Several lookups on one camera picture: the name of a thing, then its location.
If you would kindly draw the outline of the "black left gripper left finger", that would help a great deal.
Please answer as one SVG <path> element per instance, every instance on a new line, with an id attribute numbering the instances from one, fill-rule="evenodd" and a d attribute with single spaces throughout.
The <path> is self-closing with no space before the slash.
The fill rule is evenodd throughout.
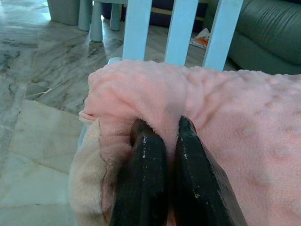
<path id="1" fill-rule="evenodd" d="M 130 131 L 132 156 L 118 173 L 109 226 L 166 226 L 168 169 L 163 139 L 143 120 Z"/>

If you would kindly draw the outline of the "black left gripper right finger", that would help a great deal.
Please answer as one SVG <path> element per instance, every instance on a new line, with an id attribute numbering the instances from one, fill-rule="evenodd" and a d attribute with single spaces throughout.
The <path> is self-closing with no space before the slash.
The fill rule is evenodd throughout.
<path id="1" fill-rule="evenodd" d="M 182 116 L 168 152 L 168 226 L 248 226 L 227 174 Z"/>

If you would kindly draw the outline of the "pink dotted pillow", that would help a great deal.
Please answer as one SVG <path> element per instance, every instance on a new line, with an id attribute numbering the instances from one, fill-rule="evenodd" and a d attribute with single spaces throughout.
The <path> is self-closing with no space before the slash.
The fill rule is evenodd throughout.
<path id="1" fill-rule="evenodd" d="M 301 226 L 301 74 L 125 60 L 88 85 L 79 113 L 87 131 L 69 177 L 78 226 L 108 225 L 134 121 L 162 137 L 173 161 L 181 116 L 225 170 L 248 226 Z"/>

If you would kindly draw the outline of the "dark purple sofa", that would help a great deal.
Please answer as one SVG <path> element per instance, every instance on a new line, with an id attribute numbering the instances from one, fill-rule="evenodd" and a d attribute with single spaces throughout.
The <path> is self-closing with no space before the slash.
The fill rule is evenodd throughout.
<path id="1" fill-rule="evenodd" d="M 203 21 L 208 6 L 207 2 L 202 2 L 199 0 L 198 8 L 196 11 L 196 17 L 193 25 L 193 32 L 200 32 L 203 27 Z M 110 3 L 101 3 L 102 5 L 102 16 L 106 19 L 111 18 L 111 7 Z M 151 12 L 150 15 L 150 24 L 161 27 L 169 27 L 171 21 L 172 9 L 174 6 L 174 0 L 152 0 L 152 9 L 155 9 L 155 12 Z M 121 21 L 125 20 L 126 15 L 126 6 L 121 8 Z"/>

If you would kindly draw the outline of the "green leather sofa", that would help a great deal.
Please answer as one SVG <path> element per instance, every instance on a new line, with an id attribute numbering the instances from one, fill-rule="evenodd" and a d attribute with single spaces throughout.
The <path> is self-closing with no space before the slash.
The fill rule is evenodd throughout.
<path id="1" fill-rule="evenodd" d="M 244 0 L 228 56 L 242 69 L 301 74 L 301 0 Z"/>

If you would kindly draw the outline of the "orange white packet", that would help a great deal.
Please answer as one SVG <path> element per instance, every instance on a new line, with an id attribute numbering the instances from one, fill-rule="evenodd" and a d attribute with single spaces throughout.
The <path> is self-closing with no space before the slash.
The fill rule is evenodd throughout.
<path id="1" fill-rule="evenodd" d="M 198 35 L 190 40 L 190 45 L 206 49 L 210 38 L 210 32 L 207 28 L 203 29 Z"/>

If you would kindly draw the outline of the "grey plastic bin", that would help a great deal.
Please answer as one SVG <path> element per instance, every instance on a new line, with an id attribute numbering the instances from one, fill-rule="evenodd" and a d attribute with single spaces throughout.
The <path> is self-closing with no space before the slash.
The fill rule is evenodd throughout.
<path id="1" fill-rule="evenodd" d="M 52 21 L 77 25 L 80 0 L 47 0 Z"/>

